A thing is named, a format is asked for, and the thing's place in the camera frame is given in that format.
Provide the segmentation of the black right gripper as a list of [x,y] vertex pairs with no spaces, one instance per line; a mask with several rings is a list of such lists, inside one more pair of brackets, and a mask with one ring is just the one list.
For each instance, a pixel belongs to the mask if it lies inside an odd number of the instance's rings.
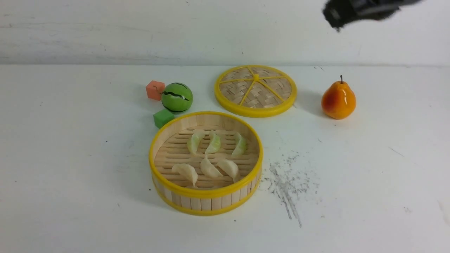
[[347,24],[356,21],[389,19],[400,8],[414,5],[421,0],[329,0],[322,14],[337,32]]

